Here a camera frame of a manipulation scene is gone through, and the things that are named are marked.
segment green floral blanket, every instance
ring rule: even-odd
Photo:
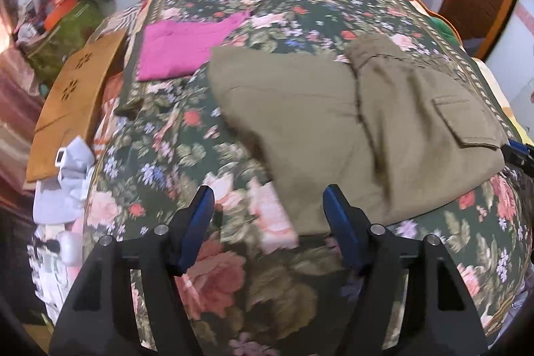
[[[476,64],[404,0],[151,0],[142,25],[215,20],[245,8],[253,9],[251,19],[226,44],[346,62],[348,41],[381,32],[414,57],[443,57],[448,73],[479,93],[510,138],[519,137]],[[329,234],[295,233],[269,174],[224,124],[205,69],[190,80],[135,81],[142,37],[137,32],[130,42],[121,97],[123,107],[137,111],[95,172],[85,254],[104,234],[136,238],[168,222],[207,184],[216,200],[209,238],[195,265],[176,278],[205,354],[332,354],[361,281],[344,267]],[[530,202],[519,187],[526,182],[506,168],[456,201],[390,226],[404,237],[434,233],[442,240],[488,335],[499,330],[530,257]],[[400,284],[385,346],[398,337],[402,292]],[[137,272],[132,297],[140,337],[155,348]]]

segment pink folded cloth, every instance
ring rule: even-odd
[[[137,80],[159,80],[193,74],[209,61],[211,48],[249,17],[240,11],[221,22],[179,22],[164,20],[145,28]]]

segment metal screw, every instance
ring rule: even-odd
[[[102,246],[108,246],[113,241],[113,237],[111,237],[109,234],[103,235],[101,238],[98,239],[98,243],[100,243]]]
[[[167,233],[167,231],[169,231],[169,227],[165,224],[160,224],[156,228],[154,228],[154,232],[157,235],[164,235]]]
[[[438,246],[440,243],[441,243],[441,240],[440,238],[437,236],[437,235],[434,235],[434,234],[430,234],[427,236],[427,241],[428,243],[430,243],[432,246]]]
[[[373,224],[370,226],[370,231],[374,234],[374,235],[384,235],[385,233],[385,228],[383,225],[380,225],[380,224]]]

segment white cloth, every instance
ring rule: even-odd
[[[58,177],[37,181],[33,207],[34,222],[56,225],[72,222],[83,214],[93,173],[94,155],[77,136],[58,150]]]

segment cargo pocket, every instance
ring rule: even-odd
[[[500,148],[503,141],[496,123],[481,103],[471,96],[440,96],[432,99],[440,117],[455,136],[460,146]]]

